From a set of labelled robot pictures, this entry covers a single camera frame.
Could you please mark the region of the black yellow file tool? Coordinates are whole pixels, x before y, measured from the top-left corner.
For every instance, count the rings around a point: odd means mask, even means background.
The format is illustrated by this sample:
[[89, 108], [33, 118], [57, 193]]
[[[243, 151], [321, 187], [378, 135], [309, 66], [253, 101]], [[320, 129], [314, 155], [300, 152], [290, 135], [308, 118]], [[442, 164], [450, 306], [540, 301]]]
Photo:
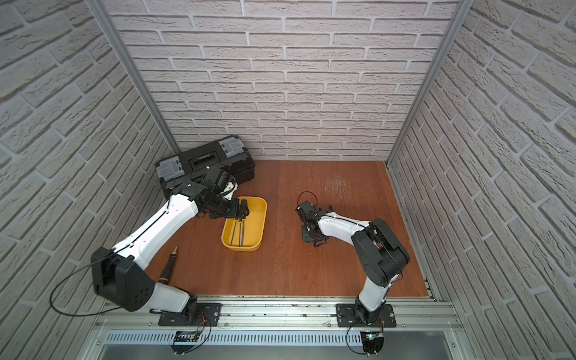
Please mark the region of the black yellow file tool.
[[244, 246], [244, 238], [245, 238], [245, 219], [243, 219], [239, 223], [239, 233], [238, 233], [238, 246]]
[[232, 222], [232, 232], [231, 232], [231, 237], [230, 237], [230, 242], [229, 242], [229, 245], [231, 247], [235, 246], [234, 245], [234, 241], [235, 241], [234, 239], [236, 238], [236, 229], [237, 229], [238, 223], [239, 223], [239, 221], [236, 219], [234, 219]]

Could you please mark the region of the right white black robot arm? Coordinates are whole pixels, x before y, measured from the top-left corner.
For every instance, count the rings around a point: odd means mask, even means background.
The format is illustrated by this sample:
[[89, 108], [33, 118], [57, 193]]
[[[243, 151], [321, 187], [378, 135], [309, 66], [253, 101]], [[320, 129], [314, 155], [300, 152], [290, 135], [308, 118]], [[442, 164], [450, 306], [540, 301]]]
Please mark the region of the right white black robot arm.
[[373, 323], [394, 282], [404, 277], [410, 263], [406, 248], [381, 218], [353, 220], [332, 208], [318, 209], [308, 201], [299, 204], [295, 211], [302, 222], [305, 243], [319, 247], [335, 238], [354, 247], [366, 274], [364, 286], [355, 300], [356, 316], [361, 323]]

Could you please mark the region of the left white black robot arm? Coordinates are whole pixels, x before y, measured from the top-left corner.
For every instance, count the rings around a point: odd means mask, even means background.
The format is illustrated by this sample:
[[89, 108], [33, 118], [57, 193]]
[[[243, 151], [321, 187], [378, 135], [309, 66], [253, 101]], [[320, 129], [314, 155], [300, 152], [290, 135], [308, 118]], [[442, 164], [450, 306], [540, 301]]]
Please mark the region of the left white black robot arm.
[[173, 180], [168, 200], [144, 225], [111, 249], [101, 247], [91, 255], [94, 292], [130, 312], [187, 312], [192, 294], [152, 280], [146, 269], [164, 244], [199, 213], [212, 219], [245, 219], [248, 204], [233, 196], [237, 187], [236, 178], [218, 166], [210, 166], [199, 178], [184, 175]]

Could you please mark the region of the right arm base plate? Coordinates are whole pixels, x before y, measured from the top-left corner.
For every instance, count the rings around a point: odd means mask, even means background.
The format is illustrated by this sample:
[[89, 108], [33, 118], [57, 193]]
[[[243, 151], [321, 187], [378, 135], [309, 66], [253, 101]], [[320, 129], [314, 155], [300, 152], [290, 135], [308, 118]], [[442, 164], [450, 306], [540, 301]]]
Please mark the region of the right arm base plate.
[[335, 309], [337, 326], [340, 328], [364, 326], [392, 329], [397, 326], [395, 313], [390, 304], [382, 304], [377, 311], [365, 310], [360, 303], [336, 304]]

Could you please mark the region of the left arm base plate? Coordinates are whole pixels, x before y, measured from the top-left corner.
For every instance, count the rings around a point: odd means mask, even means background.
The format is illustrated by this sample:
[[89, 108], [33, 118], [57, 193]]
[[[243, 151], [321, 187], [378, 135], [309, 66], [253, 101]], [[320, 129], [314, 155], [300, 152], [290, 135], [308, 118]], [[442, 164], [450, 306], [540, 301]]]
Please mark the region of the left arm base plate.
[[159, 326], [216, 326], [221, 314], [221, 303], [193, 302], [180, 313], [162, 311]]

